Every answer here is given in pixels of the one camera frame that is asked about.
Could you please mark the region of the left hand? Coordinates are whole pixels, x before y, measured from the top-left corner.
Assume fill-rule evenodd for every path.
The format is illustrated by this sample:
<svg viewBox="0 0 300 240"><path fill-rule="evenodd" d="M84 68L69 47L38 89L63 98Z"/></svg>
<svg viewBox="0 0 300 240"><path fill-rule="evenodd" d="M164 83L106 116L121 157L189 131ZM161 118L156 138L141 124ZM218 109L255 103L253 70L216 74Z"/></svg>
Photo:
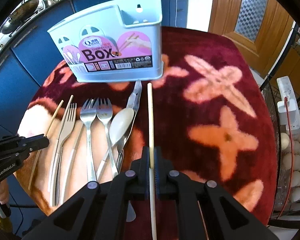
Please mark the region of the left hand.
<svg viewBox="0 0 300 240"><path fill-rule="evenodd" d="M9 200L9 188L7 179L0 182L0 204L6 204Z"/></svg>

